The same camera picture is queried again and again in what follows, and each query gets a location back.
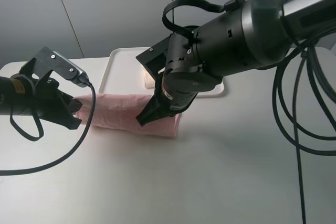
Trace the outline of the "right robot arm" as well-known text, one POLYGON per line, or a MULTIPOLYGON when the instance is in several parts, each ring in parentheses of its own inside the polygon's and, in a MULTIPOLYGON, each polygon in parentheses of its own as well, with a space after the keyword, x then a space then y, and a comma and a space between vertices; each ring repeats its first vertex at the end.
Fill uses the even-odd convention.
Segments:
POLYGON ((291 45, 302 46, 331 32, 335 0, 174 0, 163 10, 171 34, 137 56, 155 81, 154 95, 137 116, 140 125, 175 116, 196 95, 213 90, 225 76, 281 62, 291 45), (182 27, 167 13, 193 6, 217 17, 182 27))

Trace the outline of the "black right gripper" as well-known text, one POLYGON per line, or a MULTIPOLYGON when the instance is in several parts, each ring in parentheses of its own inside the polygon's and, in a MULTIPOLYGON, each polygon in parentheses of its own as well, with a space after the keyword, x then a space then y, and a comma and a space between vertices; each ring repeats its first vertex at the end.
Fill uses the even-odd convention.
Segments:
POLYGON ((196 95, 211 91, 220 84, 220 77, 204 72, 161 72, 155 80, 154 96, 136 116, 141 126, 172 117, 187 110, 196 95))

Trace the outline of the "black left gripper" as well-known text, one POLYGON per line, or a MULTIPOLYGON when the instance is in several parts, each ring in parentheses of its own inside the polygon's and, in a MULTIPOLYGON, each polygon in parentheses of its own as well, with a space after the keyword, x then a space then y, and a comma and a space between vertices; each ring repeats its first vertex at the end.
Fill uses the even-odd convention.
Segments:
POLYGON ((49 77, 41 80, 23 74, 10 78, 14 97, 10 99, 10 115, 28 116, 34 113, 42 120, 76 130, 82 120, 68 113, 59 112, 59 100, 70 113, 78 112, 82 103, 71 95, 58 90, 59 83, 49 77))

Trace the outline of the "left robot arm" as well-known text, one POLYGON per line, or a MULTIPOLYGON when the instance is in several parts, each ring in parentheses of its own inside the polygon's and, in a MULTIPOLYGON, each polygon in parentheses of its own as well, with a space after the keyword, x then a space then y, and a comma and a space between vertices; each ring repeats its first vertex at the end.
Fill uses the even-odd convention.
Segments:
POLYGON ((53 78, 35 79, 24 74, 1 77, 1 115, 28 116, 76 130, 81 120, 74 117, 82 104, 58 89, 53 78))

